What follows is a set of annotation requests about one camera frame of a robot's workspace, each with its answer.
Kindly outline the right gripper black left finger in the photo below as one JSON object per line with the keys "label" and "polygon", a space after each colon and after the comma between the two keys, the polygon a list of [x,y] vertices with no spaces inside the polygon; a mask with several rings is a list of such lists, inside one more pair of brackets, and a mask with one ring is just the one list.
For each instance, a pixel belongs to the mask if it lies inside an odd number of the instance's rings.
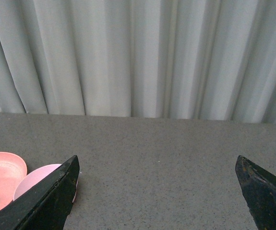
{"label": "right gripper black left finger", "polygon": [[0,230],[61,230],[80,172],[76,155],[0,211]]}

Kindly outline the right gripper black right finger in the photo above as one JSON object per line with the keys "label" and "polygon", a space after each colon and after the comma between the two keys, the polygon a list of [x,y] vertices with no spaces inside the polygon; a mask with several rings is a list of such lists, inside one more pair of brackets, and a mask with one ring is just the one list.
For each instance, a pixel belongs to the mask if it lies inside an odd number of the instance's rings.
{"label": "right gripper black right finger", "polygon": [[239,155],[235,172],[259,230],[276,230],[276,176]]}

